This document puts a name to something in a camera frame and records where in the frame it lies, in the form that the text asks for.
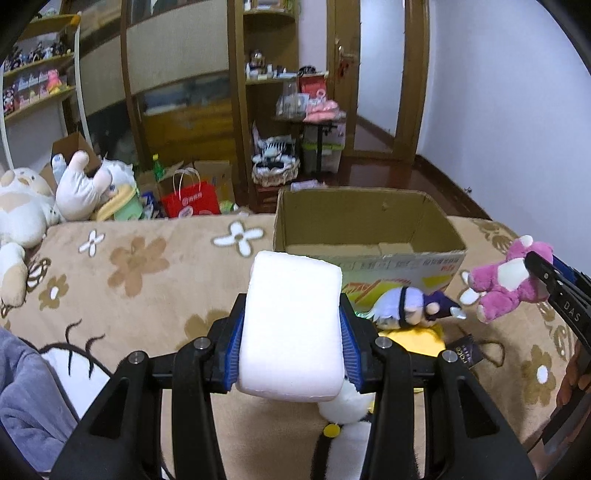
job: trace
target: cardboard box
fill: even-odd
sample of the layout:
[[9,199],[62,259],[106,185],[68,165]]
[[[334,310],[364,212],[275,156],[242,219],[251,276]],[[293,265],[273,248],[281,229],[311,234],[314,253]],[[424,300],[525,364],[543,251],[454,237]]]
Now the cardboard box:
[[229,200],[234,203],[234,189],[232,185],[232,166],[228,161],[196,161],[193,163],[178,163],[166,169],[164,177],[156,182],[153,171],[146,171],[138,175],[137,183],[140,193],[152,192],[157,200],[174,192],[173,180],[182,181],[182,187],[188,187],[198,181],[197,176],[186,174],[182,178],[174,173],[180,168],[195,168],[206,181],[216,188],[217,201]]
[[[66,164],[69,165],[74,153],[79,150],[83,150],[88,153],[89,162],[84,171],[88,176],[92,177],[100,168],[101,162],[99,157],[96,156],[94,150],[92,150],[92,147],[86,142],[80,132],[75,132],[71,135],[68,135],[66,138],[62,138],[56,142],[53,142],[53,146],[51,148],[51,158],[55,157],[58,153],[61,153],[64,155]],[[41,170],[40,175],[45,179],[52,191],[55,193],[57,189],[57,183],[53,177],[51,161]]]
[[234,185],[232,184],[232,165],[226,160],[194,162],[195,169],[203,181],[216,188],[217,201],[228,200],[235,203]]
[[340,266],[343,291],[359,311],[392,288],[446,287],[466,256],[429,195],[392,189],[282,189],[273,246]]

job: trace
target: small table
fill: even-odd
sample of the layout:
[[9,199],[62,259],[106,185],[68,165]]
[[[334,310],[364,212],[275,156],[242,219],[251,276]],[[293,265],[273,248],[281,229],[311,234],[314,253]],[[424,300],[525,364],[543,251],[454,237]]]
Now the small table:
[[287,122],[294,125],[300,126],[300,133],[303,133],[304,127],[306,125],[310,125],[312,127],[318,128],[318,137],[317,137],[317,145],[316,145],[316,174],[319,174],[322,171],[322,143],[323,143],[323,133],[324,128],[329,127],[333,128],[335,125],[344,124],[347,121],[347,118],[339,118],[335,120],[326,120],[323,122],[306,122],[304,121],[306,118],[305,115],[300,116],[274,116],[273,120],[277,122]]

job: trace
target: metal screw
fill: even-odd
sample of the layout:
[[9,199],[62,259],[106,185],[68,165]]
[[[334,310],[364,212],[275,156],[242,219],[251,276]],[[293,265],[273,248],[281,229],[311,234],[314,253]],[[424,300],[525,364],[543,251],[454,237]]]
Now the metal screw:
[[199,337],[199,338],[195,339],[195,341],[193,342],[193,346],[197,350],[205,350],[205,349],[209,348],[209,346],[211,344],[212,344],[211,340],[207,337]]
[[380,348],[390,348],[394,343],[388,337],[377,337],[375,344]]
[[452,364],[453,362],[457,362],[457,353],[451,350],[445,350],[441,356],[443,359],[448,363]]
[[140,364],[145,360],[145,358],[146,354],[140,351],[134,352],[128,357],[129,363],[134,365]]

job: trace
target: floral bedspread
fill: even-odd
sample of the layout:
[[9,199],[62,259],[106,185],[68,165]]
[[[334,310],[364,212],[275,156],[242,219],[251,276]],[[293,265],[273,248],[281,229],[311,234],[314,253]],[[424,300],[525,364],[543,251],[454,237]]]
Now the floral bedspread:
[[[523,305],[490,326],[476,320],[478,295],[466,271],[503,259],[515,234],[499,223],[452,218],[469,246],[448,295],[469,318],[447,322],[446,338],[472,333],[485,353],[475,373],[519,438],[535,437],[555,406],[574,337],[545,303]],[[30,261],[25,304],[0,306],[0,326],[51,358],[66,394],[84,411],[130,352],[176,351],[205,335],[246,292],[254,255],[270,249],[274,216],[211,216],[149,222],[82,222],[52,227]],[[276,286],[269,285],[269,294]],[[314,404],[215,395],[226,474],[241,480],[304,480],[326,422]],[[421,403],[417,402],[417,415]],[[172,470],[170,395],[162,444]],[[424,425],[417,422],[417,437]],[[424,445],[415,446],[419,458]],[[317,456],[315,468],[327,459]]]

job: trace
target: gray blanket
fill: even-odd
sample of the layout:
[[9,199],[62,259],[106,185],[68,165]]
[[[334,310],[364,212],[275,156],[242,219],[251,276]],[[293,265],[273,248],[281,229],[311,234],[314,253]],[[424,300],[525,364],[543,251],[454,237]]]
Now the gray blanket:
[[76,427],[41,355],[1,327],[0,421],[38,472],[52,469]]

